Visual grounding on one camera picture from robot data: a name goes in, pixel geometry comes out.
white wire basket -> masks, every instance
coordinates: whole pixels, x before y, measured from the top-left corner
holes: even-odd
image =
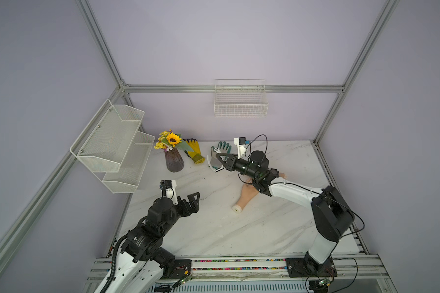
[[[81,143],[82,132],[70,152],[112,193],[133,193],[142,178],[155,137],[139,131],[143,111],[113,105],[109,100],[101,106],[100,113],[102,109],[107,110],[86,141]]]
[[[215,80],[215,117],[264,118],[268,106],[265,80]]]
[[[135,133],[119,172],[106,173],[102,179],[112,193],[133,193],[137,190],[154,140],[155,137],[149,134]]]
[[[92,172],[119,171],[144,115],[139,109],[106,102],[109,109],[74,154]]]

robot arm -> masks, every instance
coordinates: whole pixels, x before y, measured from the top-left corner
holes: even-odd
[[[172,274],[175,256],[160,247],[163,237],[179,218],[188,217],[199,211],[200,198],[197,192],[188,195],[189,202],[185,199],[181,200],[180,196],[176,196],[175,188],[175,180],[161,181],[161,197],[153,202],[147,216],[119,239],[114,247],[111,271],[95,290],[96,293],[144,293],[162,276],[167,277]]]
[[[239,138],[238,141],[245,142],[246,139]],[[237,154],[216,156],[228,171],[251,177],[252,185],[260,193],[285,198],[312,211],[319,233],[302,265],[296,270],[306,277],[322,271],[331,261],[331,252],[354,220],[340,193],[332,186],[325,189],[308,188],[280,178],[276,169],[269,169],[269,160],[259,150],[252,152],[248,160]]]

yellow rubber glove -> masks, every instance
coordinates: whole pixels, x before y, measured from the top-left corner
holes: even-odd
[[[191,159],[194,164],[200,164],[205,161],[205,158],[200,154],[199,142],[197,139],[185,139],[188,145],[193,151],[184,151]]]

metal base plate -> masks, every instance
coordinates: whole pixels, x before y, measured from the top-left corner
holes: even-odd
[[[330,277],[333,273],[333,277],[337,277],[337,272],[334,269],[334,262],[332,258],[328,258],[323,265],[323,268],[319,272],[311,273],[306,267],[305,259],[300,258],[287,258],[287,271],[290,278],[300,278],[300,277]]]
[[[173,270],[173,273],[169,276],[163,275],[163,277],[161,277],[161,280],[180,279],[182,276],[185,276],[184,273],[186,272],[186,270],[188,270],[189,272],[191,271],[191,264],[192,261],[190,259],[175,259],[175,269]]]

work table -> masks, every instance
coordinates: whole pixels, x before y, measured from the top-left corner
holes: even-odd
[[[207,158],[210,147],[218,142],[200,142]],[[264,142],[254,142],[253,150],[264,150]],[[152,149],[139,189],[133,194],[119,235],[133,229],[147,215],[153,201],[161,196],[162,179],[175,179],[176,193],[182,199],[200,193],[200,209],[180,218],[163,239],[162,247],[176,256],[254,256],[297,255],[311,247],[318,233],[313,215],[288,200],[255,196],[241,214],[231,207],[241,194],[243,183],[237,172],[214,173],[207,164],[194,165],[183,152],[184,168],[171,173],[166,168],[163,150]],[[324,188],[329,182],[310,141],[269,141],[269,167],[285,173],[291,182]],[[359,249],[352,235],[341,239],[333,254],[355,254]]]

